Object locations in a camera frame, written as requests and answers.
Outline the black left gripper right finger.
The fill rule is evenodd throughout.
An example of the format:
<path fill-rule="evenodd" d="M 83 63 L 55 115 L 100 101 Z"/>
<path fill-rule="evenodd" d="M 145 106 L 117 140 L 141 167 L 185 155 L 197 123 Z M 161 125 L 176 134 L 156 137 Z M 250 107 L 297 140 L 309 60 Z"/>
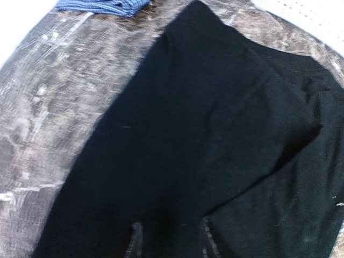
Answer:
<path fill-rule="evenodd" d="M 210 231 L 209 220 L 203 218 L 200 224 L 200 245 L 204 258 L 221 258 L 220 251 Z"/>

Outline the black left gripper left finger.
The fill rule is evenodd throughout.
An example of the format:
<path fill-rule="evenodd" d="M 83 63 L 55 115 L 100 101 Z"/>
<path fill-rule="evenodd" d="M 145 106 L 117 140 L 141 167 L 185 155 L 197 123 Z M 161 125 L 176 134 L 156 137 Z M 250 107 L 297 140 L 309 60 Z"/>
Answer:
<path fill-rule="evenodd" d="M 132 224 L 132 230 L 125 258 L 142 258 L 143 226 L 141 223 L 134 223 Z"/>

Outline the black garment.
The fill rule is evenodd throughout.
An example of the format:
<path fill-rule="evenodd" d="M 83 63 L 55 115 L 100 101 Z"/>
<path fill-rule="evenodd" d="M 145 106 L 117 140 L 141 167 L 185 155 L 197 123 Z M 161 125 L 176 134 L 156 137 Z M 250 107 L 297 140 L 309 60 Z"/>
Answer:
<path fill-rule="evenodd" d="M 343 89 L 314 59 L 261 46 L 200 1 L 97 123 L 33 257 L 329 257 L 343 222 Z"/>

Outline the blue checkered shirt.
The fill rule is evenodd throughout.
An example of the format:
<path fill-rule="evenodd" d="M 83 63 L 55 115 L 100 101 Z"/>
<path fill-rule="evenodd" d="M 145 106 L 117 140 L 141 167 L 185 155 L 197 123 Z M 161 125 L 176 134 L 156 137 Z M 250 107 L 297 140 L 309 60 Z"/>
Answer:
<path fill-rule="evenodd" d="M 55 7 L 63 11 L 101 13 L 131 18 L 150 2 L 149 0 L 60 0 Z"/>

